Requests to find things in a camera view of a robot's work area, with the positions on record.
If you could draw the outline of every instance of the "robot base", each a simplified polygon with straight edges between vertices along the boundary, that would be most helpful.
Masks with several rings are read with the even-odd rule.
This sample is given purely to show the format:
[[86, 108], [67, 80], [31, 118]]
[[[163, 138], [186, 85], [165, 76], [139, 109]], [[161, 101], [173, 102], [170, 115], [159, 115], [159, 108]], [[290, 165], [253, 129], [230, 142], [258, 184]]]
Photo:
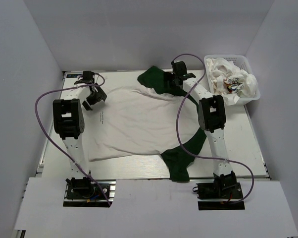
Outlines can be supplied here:
[[244, 202], [234, 203], [243, 198], [240, 183], [230, 189], [219, 191], [214, 189], [214, 183], [197, 183], [193, 192], [198, 194], [199, 210], [244, 210]]
[[[63, 201], [64, 207], [109, 207], [107, 201], [96, 184], [89, 182], [89, 187], [87, 188], [85, 184], [81, 182], [82, 179], [75, 179], [75, 181], [77, 184], [67, 184]], [[110, 198], [112, 184], [99, 184], [106, 196]]]

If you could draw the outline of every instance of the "black mount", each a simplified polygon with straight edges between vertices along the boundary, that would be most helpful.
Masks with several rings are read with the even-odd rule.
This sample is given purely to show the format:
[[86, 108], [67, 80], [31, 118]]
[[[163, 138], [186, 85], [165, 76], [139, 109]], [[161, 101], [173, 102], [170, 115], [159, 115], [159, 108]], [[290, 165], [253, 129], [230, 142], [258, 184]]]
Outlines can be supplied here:
[[221, 95], [199, 101], [199, 125], [203, 130], [213, 133], [216, 129], [224, 129], [225, 122], [224, 100]]
[[188, 73], [187, 67], [183, 61], [171, 62], [172, 72], [163, 73], [163, 81], [165, 88], [175, 88], [183, 86], [183, 81], [188, 78], [196, 78], [192, 73]]
[[[75, 84], [84, 83], [84, 84], [95, 84], [95, 75], [99, 75], [98, 73], [94, 73], [92, 71], [83, 71], [82, 78], [77, 80]], [[86, 98], [86, 100], [82, 103], [83, 107], [86, 111], [91, 111], [91, 105], [94, 105], [100, 101], [104, 101], [107, 98], [107, 95], [100, 87], [90, 86], [90, 95]]]
[[198, 206], [200, 211], [204, 210], [245, 210], [244, 202], [235, 203], [234, 201], [243, 198], [243, 191], [240, 183], [234, 187], [218, 193], [214, 183], [197, 183], [193, 192], [198, 194]]
[[79, 99], [56, 99], [52, 104], [54, 130], [65, 140], [67, 137], [79, 138], [84, 131], [84, 119]]
[[67, 178], [65, 181], [71, 186], [73, 192], [81, 196], [89, 197], [94, 192], [94, 187], [87, 177], [83, 177], [82, 179], [72, 178], [71, 180]]
[[223, 196], [231, 193], [235, 189], [237, 184], [236, 175], [233, 171], [229, 175], [217, 176], [214, 174], [214, 189], [218, 192], [219, 196]]

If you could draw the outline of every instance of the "white t-shirt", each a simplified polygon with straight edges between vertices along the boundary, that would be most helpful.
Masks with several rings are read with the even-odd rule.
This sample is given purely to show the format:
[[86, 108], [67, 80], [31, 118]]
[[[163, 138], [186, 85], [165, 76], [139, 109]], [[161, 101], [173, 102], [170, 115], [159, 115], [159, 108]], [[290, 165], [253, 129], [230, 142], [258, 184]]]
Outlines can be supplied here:
[[[90, 161], [133, 154], [155, 155], [179, 146], [176, 116], [183, 97], [156, 94], [143, 85], [102, 87], [106, 102], [85, 111]], [[179, 131], [183, 143], [199, 128], [196, 105], [187, 99], [182, 107]]]

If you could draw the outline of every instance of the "white board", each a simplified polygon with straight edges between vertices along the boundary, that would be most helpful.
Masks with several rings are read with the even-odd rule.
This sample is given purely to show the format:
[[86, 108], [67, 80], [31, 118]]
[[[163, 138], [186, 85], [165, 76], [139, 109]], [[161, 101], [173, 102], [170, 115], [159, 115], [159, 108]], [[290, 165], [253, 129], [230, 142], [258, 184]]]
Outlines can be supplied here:
[[[63, 207], [66, 182], [30, 178], [15, 225], [26, 238], [210, 238], [297, 236], [277, 181], [256, 182], [245, 210], [199, 211], [195, 183], [118, 180], [110, 208]], [[244, 193], [250, 182], [242, 182]]]
[[[61, 69], [169, 67], [185, 52], [244, 55], [273, 0], [24, 0]], [[189, 66], [199, 68], [192, 58]]]

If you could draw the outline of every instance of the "white panel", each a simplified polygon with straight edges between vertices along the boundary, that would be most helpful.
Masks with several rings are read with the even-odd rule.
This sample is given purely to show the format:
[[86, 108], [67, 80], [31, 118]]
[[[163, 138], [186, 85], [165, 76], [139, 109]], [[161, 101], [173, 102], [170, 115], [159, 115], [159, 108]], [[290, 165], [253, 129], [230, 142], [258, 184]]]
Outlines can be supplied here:
[[131, 70], [184, 52], [244, 55], [273, 0], [25, 2], [62, 70]]
[[[63, 207], [65, 181], [31, 178], [15, 228], [27, 238], [297, 236], [279, 182], [256, 182], [245, 210], [199, 211], [194, 182], [119, 180], [110, 208]], [[244, 192], [250, 182], [242, 182]]]
[[269, 172], [298, 228], [298, 0], [277, 0], [247, 52], [261, 99], [248, 104]]
[[[0, 0], [0, 237], [11, 235], [45, 139], [35, 118], [35, 100], [59, 87], [61, 79], [24, 2]], [[51, 99], [47, 96], [39, 105], [45, 126], [51, 122]]]

